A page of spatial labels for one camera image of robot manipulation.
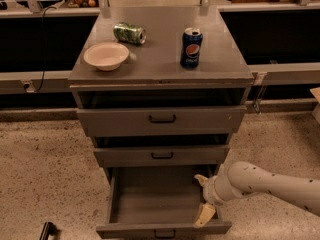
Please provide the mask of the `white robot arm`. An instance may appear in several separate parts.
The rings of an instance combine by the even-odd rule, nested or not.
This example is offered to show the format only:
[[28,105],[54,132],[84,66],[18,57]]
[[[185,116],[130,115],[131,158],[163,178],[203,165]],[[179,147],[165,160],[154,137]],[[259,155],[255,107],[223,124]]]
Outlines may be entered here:
[[216,208],[227,201],[265,193],[320,216],[320,181],[268,172],[257,165],[239,161],[224,175],[194,178],[203,189],[205,203],[199,206],[195,228],[204,227],[215,215]]

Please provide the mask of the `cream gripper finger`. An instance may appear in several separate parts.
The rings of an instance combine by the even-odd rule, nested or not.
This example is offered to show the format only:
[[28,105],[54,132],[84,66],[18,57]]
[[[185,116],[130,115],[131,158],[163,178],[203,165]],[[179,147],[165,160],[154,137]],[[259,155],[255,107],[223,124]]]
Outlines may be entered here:
[[193,226],[195,228],[204,227],[215,215],[216,209],[213,205],[209,203],[201,203],[199,205],[198,214],[194,220]]
[[199,182],[202,187],[205,187],[209,183],[209,179],[201,174],[196,174],[194,178]]

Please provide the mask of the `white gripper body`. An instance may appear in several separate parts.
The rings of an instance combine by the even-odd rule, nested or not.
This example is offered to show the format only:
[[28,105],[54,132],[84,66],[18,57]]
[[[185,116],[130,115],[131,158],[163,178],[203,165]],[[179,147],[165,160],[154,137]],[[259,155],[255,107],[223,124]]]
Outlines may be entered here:
[[213,176],[206,180],[203,187],[203,197],[205,201],[214,206],[223,206],[224,190],[219,176]]

